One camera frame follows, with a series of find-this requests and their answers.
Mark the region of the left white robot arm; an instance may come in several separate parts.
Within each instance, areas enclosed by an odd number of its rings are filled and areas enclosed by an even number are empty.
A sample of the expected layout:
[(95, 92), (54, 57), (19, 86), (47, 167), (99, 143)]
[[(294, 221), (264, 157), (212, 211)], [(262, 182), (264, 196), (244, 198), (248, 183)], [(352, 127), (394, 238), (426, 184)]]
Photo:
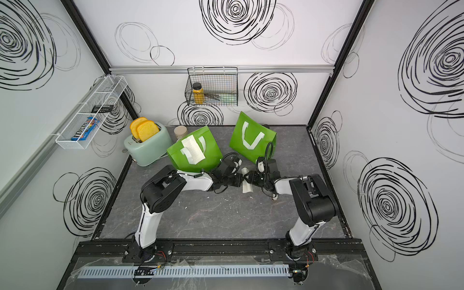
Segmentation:
[(145, 249), (155, 243), (163, 212), (181, 192), (212, 192), (221, 187), (240, 187), (243, 181), (239, 172), (240, 165), (240, 161), (224, 159), (209, 172), (185, 172), (175, 169), (173, 165), (162, 168), (141, 189), (142, 214), (135, 232), (138, 246)]

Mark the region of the green bag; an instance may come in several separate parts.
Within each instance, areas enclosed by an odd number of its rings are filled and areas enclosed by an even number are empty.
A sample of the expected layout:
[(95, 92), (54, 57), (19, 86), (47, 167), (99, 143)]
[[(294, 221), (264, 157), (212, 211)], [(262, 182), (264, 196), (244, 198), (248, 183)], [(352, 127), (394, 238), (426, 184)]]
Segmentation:
[(255, 122), (246, 113), (241, 112), (234, 127), (229, 146), (246, 159), (255, 163), (265, 156), (269, 143), (276, 148), (277, 133)]
[(167, 149), (175, 169), (199, 173), (214, 169), (223, 154), (208, 126), (193, 131)]

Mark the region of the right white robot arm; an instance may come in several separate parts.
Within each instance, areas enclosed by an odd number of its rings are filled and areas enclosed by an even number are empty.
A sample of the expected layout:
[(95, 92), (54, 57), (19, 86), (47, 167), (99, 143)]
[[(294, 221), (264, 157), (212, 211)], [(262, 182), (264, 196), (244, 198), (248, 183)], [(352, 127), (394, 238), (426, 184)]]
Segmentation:
[(281, 176), (274, 159), (259, 158), (256, 169), (245, 174), (244, 180), (271, 192), (273, 198), (293, 197), (298, 220), (287, 237), (294, 247), (309, 244), (321, 226), (340, 212), (333, 193), (320, 175)]

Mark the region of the white paper receipt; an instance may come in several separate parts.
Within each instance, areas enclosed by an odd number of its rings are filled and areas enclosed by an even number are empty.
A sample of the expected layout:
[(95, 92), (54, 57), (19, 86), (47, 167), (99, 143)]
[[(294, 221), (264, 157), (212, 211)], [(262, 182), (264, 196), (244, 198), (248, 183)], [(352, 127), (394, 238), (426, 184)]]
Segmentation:
[(204, 154), (206, 142), (203, 136), (196, 139), (193, 135), (190, 135), (182, 139), (181, 143), (183, 145), (181, 153), (187, 158), (189, 164), (196, 165), (206, 159)]
[(243, 167), (241, 169), (242, 176), (244, 177), (244, 180), (242, 182), (242, 193), (253, 193), (253, 186), (245, 178), (245, 175), (249, 172), (250, 171), (247, 167)]

